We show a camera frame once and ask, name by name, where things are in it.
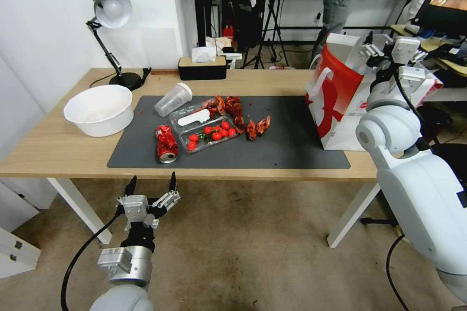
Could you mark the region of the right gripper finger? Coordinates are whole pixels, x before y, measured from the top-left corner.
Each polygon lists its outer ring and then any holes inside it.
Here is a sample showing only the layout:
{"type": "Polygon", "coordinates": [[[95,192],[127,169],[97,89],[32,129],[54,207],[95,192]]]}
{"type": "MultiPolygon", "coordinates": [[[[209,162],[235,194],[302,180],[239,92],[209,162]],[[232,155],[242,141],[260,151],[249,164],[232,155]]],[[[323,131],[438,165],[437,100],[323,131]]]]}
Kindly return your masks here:
{"type": "Polygon", "coordinates": [[[359,53],[360,55],[370,58],[370,57],[383,57],[383,52],[373,43],[374,34],[370,32],[364,39],[359,53]]]}
{"type": "Polygon", "coordinates": [[[425,60],[428,54],[428,51],[424,50],[422,47],[418,47],[413,57],[411,58],[411,64],[425,60]]]}

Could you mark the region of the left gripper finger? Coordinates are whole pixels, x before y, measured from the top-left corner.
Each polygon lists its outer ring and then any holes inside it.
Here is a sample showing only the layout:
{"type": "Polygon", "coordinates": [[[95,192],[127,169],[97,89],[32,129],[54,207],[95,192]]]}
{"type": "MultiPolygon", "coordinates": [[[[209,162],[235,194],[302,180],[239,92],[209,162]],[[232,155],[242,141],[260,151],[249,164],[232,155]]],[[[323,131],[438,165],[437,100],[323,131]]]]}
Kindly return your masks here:
{"type": "Polygon", "coordinates": [[[133,176],[130,182],[126,185],[123,196],[117,198],[118,205],[116,206],[116,214],[125,213],[124,203],[130,196],[134,195],[136,183],[137,183],[137,176],[133,176]]]}
{"type": "Polygon", "coordinates": [[[178,192],[176,174],[172,172],[169,181],[169,190],[152,204],[151,214],[155,217],[162,217],[170,211],[179,200],[180,193],[178,192]]]}

